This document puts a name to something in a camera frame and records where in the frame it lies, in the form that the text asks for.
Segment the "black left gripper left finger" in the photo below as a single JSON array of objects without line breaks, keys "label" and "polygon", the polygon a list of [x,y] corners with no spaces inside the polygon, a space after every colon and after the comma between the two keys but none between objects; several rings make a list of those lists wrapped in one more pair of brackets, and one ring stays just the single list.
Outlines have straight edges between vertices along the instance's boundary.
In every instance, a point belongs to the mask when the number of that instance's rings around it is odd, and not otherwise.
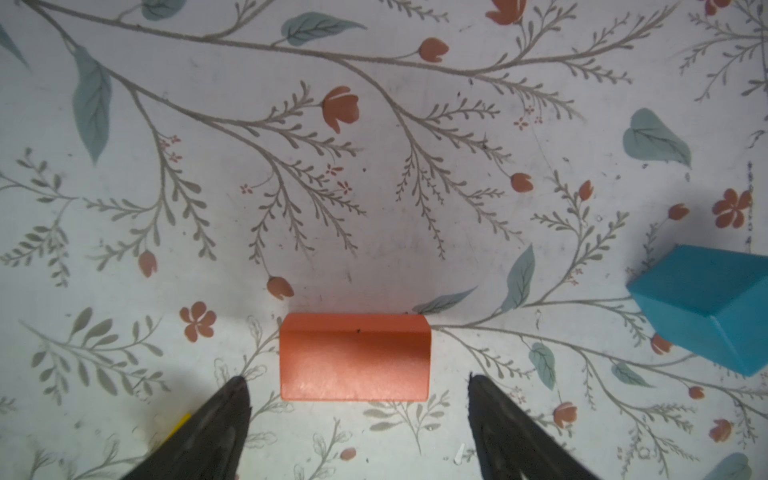
[{"label": "black left gripper left finger", "polygon": [[234,480],[250,416],[247,382],[233,377],[125,478]]}]

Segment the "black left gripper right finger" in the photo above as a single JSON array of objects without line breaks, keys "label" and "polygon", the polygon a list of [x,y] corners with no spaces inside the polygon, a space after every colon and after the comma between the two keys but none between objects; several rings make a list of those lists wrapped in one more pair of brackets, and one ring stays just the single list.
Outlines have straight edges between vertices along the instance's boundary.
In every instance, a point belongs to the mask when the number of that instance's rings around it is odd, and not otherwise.
[{"label": "black left gripper right finger", "polygon": [[594,479],[491,379],[468,380],[468,420],[484,479]]}]

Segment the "orange wooden block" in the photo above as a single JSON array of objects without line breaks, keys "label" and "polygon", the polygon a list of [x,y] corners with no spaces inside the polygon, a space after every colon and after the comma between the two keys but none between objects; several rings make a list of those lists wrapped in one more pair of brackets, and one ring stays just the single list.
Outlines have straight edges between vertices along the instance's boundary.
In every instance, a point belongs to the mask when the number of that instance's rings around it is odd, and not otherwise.
[{"label": "orange wooden block", "polygon": [[423,402],[432,333],[422,315],[290,313],[279,332],[285,401]]}]

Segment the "teal wooden block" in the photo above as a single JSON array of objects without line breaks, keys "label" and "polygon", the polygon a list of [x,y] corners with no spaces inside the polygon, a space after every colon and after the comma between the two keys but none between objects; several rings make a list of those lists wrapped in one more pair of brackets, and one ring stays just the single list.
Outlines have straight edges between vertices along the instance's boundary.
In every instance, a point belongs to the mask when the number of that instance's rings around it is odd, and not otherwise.
[{"label": "teal wooden block", "polygon": [[627,285],[656,333],[744,376],[767,366],[767,258],[679,245]]}]

